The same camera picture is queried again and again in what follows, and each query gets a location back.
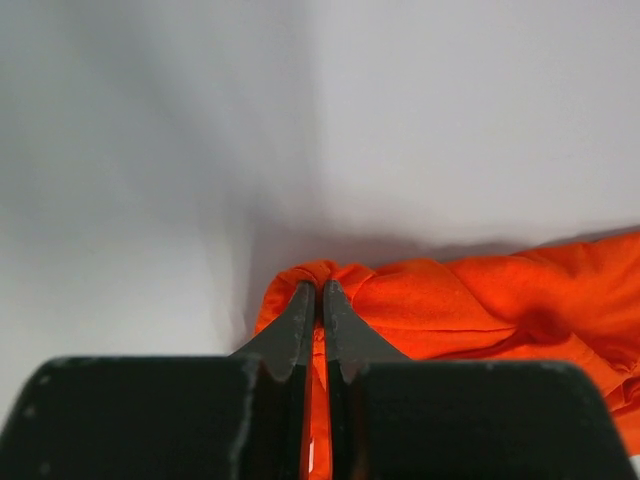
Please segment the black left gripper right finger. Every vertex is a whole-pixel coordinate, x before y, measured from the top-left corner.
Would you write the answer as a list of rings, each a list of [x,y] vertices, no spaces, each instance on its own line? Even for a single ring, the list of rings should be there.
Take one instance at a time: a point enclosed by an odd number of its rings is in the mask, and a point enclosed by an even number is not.
[[[603,398],[559,361],[414,361],[323,292],[336,479],[631,479]]]

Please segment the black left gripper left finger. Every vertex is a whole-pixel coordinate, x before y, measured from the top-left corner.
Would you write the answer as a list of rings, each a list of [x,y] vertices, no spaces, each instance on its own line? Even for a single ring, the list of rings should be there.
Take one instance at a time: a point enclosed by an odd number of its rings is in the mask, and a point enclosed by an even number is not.
[[[304,479],[316,291],[228,356],[58,357],[1,433],[5,479]]]

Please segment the orange t shirt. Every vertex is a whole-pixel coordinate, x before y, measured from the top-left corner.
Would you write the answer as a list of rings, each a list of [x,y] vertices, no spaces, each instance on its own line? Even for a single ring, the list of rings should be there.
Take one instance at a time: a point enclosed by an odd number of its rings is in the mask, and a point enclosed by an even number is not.
[[[284,312],[298,283],[321,287],[329,280],[340,282],[355,312],[414,360],[578,365],[604,396],[627,452],[638,457],[637,233],[449,262],[300,264],[271,281],[256,329]]]

